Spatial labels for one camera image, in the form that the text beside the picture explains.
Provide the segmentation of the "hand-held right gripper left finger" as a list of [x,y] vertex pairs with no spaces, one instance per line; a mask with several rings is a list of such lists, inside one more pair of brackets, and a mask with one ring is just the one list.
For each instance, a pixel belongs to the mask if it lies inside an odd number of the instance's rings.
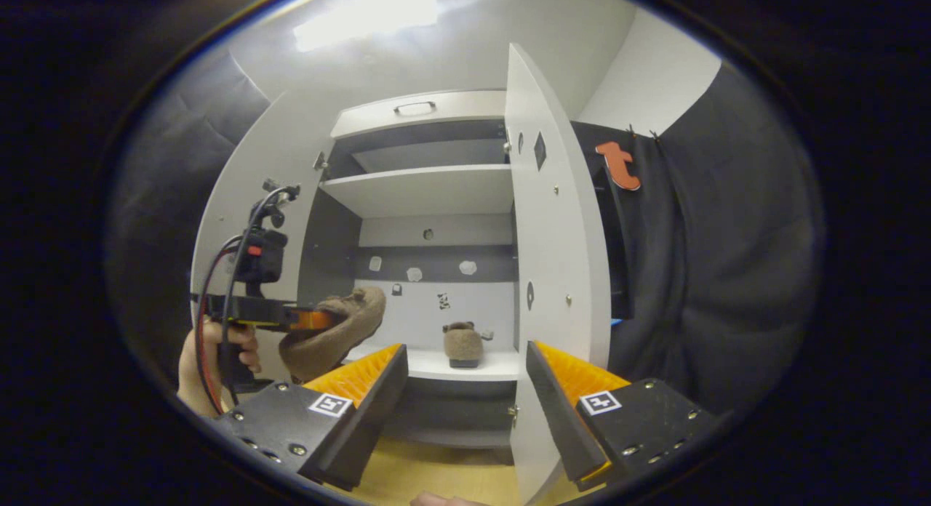
[[352,491],[407,380],[408,348],[393,344],[303,385],[272,382],[216,425],[270,466]]

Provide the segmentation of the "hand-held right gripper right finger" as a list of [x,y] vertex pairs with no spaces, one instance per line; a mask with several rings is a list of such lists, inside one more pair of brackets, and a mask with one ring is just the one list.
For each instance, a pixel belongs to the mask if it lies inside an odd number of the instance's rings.
[[658,378],[629,382],[540,341],[527,346],[527,374],[569,481],[629,489],[689,459],[716,439],[714,414]]

